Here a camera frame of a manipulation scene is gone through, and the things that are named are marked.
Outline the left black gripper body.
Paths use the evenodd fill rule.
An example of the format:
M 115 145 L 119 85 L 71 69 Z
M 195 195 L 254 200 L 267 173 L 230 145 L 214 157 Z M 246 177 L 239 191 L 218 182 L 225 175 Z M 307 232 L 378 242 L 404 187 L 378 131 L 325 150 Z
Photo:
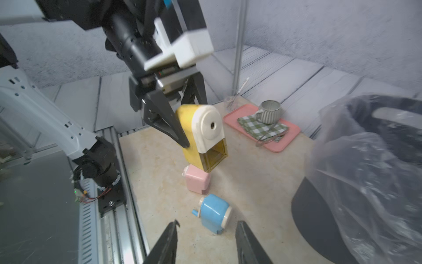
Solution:
M 164 68 L 142 77 L 129 76 L 129 99 L 132 109 L 137 112 L 142 110 L 142 99 L 149 92 L 159 90 L 164 93 L 169 101 L 181 98 L 188 81 L 199 73 L 196 66 L 181 69 L 176 66 Z

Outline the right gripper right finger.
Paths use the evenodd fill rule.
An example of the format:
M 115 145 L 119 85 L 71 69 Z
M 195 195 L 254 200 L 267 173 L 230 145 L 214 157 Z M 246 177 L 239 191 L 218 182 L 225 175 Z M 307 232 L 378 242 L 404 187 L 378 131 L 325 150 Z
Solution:
M 272 264 L 256 236 L 245 221 L 238 221 L 235 232 L 240 264 Z

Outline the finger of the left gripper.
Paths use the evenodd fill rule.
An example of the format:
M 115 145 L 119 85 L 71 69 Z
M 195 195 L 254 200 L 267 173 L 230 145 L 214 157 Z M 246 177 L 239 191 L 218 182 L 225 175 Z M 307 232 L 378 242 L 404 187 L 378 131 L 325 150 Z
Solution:
M 200 72 L 189 77 L 181 104 L 196 104 L 195 101 L 199 105 L 208 104 L 204 78 Z
M 168 135 L 181 147 L 190 147 L 180 121 L 162 91 L 149 92 L 143 99 L 143 103 L 146 124 Z

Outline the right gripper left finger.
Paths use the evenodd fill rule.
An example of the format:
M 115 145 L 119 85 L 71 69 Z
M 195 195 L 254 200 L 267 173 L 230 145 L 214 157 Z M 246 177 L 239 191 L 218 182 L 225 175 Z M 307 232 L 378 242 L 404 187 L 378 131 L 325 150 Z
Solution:
M 170 222 L 143 264 L 175 264 L 178 246 L 177 220 Z

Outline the blue pencil sharpener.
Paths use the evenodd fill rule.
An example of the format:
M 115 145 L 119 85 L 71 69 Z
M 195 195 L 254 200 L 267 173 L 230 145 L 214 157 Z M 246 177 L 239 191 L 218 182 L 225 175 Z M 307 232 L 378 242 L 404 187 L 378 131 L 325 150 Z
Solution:
M 212 233 L 222 234 L 233 211 L 230 204 L 214 194 L 209 194 L 200 199 L 198 206 L 198 210 L 192 210 L 192 214 L 200 218 L 202 225 Z

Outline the pink pencil sharpener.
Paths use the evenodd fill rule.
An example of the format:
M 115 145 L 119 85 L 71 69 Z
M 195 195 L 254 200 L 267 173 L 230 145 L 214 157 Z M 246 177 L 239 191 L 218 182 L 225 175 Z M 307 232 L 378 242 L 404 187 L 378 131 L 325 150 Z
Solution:
M 184 168 L 182 176 L 185 178 L 186 187 L 189 191 L 205 195 L 209 192 L 211 175 L 194 165 Z

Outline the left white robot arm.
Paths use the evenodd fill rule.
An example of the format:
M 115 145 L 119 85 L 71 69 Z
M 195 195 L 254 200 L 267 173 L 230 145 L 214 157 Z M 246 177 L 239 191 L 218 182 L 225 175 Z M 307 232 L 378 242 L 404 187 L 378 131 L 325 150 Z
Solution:
M 171 101 L 207 103 L 196 63 L 213 53 L 199 1 L 2 1 L 1 24 L 71 21 L 105 33 L 105 48 L 131 71 L 129 100 L 145 122 L 181 147 L 190 142 Z M 19 67 L 1 39 L 1 106 L 51 139 L 76 164 L 75 181 L 91 178 L 110 191 L 119 185 L 115 147 L 93 132 L 99 88 L 82 83 L 47 97 Z

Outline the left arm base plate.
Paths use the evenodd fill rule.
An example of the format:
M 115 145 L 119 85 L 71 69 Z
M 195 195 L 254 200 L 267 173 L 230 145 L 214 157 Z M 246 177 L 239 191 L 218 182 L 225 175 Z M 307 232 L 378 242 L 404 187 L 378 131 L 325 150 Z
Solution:
M 120 205 L 126 204 L 126 195 L 122 183 L 118 183 L 109 192 L 97 199 L 98 210 L 101 216 Z

